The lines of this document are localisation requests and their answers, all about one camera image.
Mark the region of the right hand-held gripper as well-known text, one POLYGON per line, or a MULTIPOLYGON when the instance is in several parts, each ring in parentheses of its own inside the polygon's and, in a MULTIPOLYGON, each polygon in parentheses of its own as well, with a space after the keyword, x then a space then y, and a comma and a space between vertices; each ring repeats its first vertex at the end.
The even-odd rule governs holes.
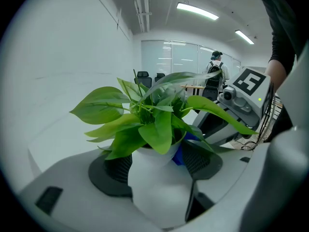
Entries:
POLYGON ((223 145, 242 135, 252 135, 259 126, 270 103, 272 84, 270 76, 252 68, 244 68, 227 81, 227 87, 218 96, 218 102, 229 109, 240 119, 244 126, 232 126, 223 118, 201 111, 193 125, 204 134, 207 143, 223 145))

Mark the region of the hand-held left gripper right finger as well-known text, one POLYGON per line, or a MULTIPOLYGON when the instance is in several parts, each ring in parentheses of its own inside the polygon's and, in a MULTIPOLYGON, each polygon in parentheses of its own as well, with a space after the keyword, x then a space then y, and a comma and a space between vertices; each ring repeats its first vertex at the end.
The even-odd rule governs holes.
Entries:
POLYGON ((223 160, 219 155, 188 140, 182 142, 182 156, 184 165, 192 178, 185 213, 185 221, 189 222, 214 206, 214 202, 199 189, 197 181, 211 179, 221 169, 223 160))

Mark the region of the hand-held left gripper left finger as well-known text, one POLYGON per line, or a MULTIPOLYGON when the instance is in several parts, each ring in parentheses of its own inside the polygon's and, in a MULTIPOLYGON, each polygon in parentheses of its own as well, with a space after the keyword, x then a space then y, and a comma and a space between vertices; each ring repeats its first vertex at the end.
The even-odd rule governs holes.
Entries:
POLYGON ((132 198, 132 188, 128 185, 132 156, 112 160, 106 158, 106 155, 101 155, 90 164, 88 176, 91 183, 108 196, 132 198))

